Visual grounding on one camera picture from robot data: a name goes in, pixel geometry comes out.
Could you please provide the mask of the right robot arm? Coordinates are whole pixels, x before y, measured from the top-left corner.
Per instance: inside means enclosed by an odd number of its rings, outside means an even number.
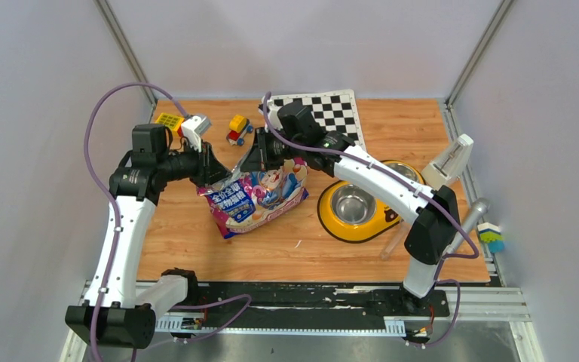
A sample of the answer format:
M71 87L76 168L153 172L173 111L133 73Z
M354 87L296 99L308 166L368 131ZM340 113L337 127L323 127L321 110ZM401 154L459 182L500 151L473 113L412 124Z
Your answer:
M264 127L256 128L239 170L276 170L289 159L301 158L312 170L346 181L384 202L410 226L404 241L410 263L400 304L409 314L422 313L430 305L429 292L437 282L441 259L461 230L454 191L406 178L350 137L325 131L300 102L280 107L277 118L277 125L267 120Z

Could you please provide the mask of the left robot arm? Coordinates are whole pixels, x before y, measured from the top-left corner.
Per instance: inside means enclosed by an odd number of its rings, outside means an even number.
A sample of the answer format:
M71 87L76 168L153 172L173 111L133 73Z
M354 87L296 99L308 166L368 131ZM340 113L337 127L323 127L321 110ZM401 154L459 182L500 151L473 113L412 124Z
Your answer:
M171 130L160 124L140 124L131 133L132 148L121 159L103 188L109 199L109 223L92 283L80 305L67 308L67 326L93 350L101 346L147 348L156 323L174 306L195 310L201 301L193 271L171 268L142 293L136 276L146 232L160 194L168 183L190 179L209 186L230 177L230 171L202 140L205 126L185 121L184 148L170 148Z

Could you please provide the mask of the pink pet food bag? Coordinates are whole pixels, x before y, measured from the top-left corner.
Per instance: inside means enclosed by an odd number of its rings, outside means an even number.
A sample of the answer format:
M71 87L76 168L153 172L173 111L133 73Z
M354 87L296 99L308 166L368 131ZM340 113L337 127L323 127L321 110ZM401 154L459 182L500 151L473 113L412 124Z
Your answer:
M224 239L251 232L280 217L308 197L308 166L301 158L276 170L236 172L214 187L198 187Z

